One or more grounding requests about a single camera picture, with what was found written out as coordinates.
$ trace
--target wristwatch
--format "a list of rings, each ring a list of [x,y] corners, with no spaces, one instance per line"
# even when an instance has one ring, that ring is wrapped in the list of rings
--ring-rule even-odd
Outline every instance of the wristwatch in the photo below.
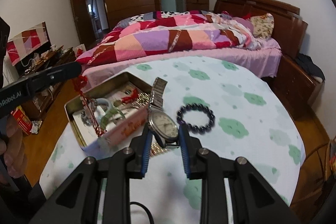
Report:
[[[166,85],[167,81],[161,78],[155,79],[148,107],[148,128],[162,148],[179,146],[179,129],[174,120],[162,109],[162,96]]]

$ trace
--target bedside table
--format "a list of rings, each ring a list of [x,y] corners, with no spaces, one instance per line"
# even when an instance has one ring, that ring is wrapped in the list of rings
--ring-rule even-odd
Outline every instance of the bedside table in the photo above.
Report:
[[[322,85],[323,83],[308,75],[289,56],[283,55],[271,89],[293,119],[297,119],[307,106],[313,104]]]

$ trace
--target red string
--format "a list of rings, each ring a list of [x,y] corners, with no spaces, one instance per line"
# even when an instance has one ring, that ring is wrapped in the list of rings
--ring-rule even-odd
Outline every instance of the red string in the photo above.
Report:
[[[101,135],[105,133],[105,130],[99,126],[97,119],[95,118],[95,114],[93,113],[92,109],[89,107],[89,105],[92,104],[92,99],[86,96],[84,92],[82,92],[82,88],[86,86],[87,81],[88,80],[86,76],[80,75],[77,78],[74,78],[72,80],[72,83],[73,83],[73,87],[75,88],[75,91],[79,92],[80,96],[82,97],[83,105],[89,109],[91,117],[93,119],[92,126],[96,134],[98,135],[98,137],[100,137]]]
[[[135,100],[138,98],[138,96],[139,96],[139,92],[138,92],[138,90],[137,90],[137,89],[134,89],[134,90],[132,91],[132,93],[131,93],[130,96],[121,98],[121,101],[122,101],[124,104],[128,104],[128,103],[130,103],[130,102],[135,101]]]

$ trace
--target wooden headboard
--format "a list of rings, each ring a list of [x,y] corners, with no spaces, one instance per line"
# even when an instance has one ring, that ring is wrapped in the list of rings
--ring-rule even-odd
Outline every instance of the wooden headboard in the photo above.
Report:
[[[274,16],[272,37],[279,43],[282,53],[293,59],[298,54],[308,26],[299,18],[298,7],[277,0],[217,0],[214,12],[222,11],[235,17],[271,13]]]

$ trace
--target metal screw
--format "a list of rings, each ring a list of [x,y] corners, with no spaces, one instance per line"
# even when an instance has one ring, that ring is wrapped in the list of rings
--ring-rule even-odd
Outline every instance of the metal screw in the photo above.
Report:
[[[93,164],[95,162],[95,158],[94,157],[87,157],[84,162],[85,164]]]
[[[237,162],[238,162],[239,164],[241,164],[241,165],[244,165],[244,164],[247,163],[247,159],[245,159],[244,157],[239,157],[239,158],[237,159]]]
[[[129,155],[129,154],[132,154],[132,153],[133,153],[133,149],[130,148],[130,147],[125,147],[125,148],[123,149],[123,152],[124,152],[124,154]]]
[[[200,148],[200,149],[198,150],[198,152],[199,152],[201,155],[207,155],[207,154],[209,154],[209,150],[206,149],[206,148]]]

